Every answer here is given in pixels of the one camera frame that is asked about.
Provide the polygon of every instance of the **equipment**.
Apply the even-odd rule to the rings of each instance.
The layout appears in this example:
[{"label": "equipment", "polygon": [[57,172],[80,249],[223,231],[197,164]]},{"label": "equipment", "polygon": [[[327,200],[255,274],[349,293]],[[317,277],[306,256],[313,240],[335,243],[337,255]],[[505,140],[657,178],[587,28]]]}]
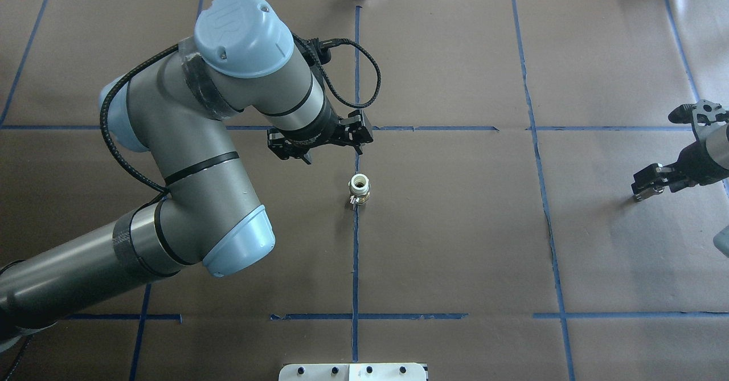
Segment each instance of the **equipment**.
[{"label": "equipment", "polygon": [[419,363],[289,364],[279,381],[428,381],[428,366]]},{"label": "equipment", "polygon": [[[342,99],[321,66],[340,44],[355,46],[375,67],[378,85],[364,104]],[[324,82],[358,110],[337,116]],[[198,262],[222,277],[262,259],[275,243],[271,223],[222,121],[254,106],[274,126],[268,147],[282,159],[310,163],[310,148],[329,143],[362,153],[372,132],[361,109],[372,104],[379,84],[379,68],[359,44],[301,39],[265,0],[214,0],[193,36],[101,93],[109,150],[159,195],[114,223],[0,269],[0,351],[70,313]],[[110,131],[126,148],[151,152],[166,185],[132,168]]]},{"label": "equipment", "polygon": [[370,179],[362,173],[357,173],[349,179],[349,204],[352,210],[365,204],[370,198]]},{"label": "equipment", "polygon": [[688,145],[676,163],[653,163],[635,173],[633,197],[640,202],[661,194],[665,186],[677,192],[729,178],[729,114],[720,104],[701,100],[682,104],[669,114],[673,124],[691,124],[696,142]]}]

